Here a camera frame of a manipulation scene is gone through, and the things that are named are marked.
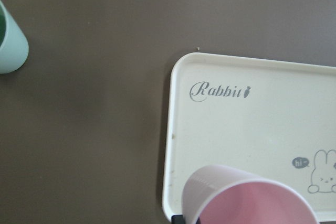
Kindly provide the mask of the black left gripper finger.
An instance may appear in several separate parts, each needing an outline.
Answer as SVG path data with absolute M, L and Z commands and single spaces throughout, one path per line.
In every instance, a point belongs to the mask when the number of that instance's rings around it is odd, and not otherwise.
M 184 224 L 184 216 L 181 212 L 171 215 L 171 224 Z

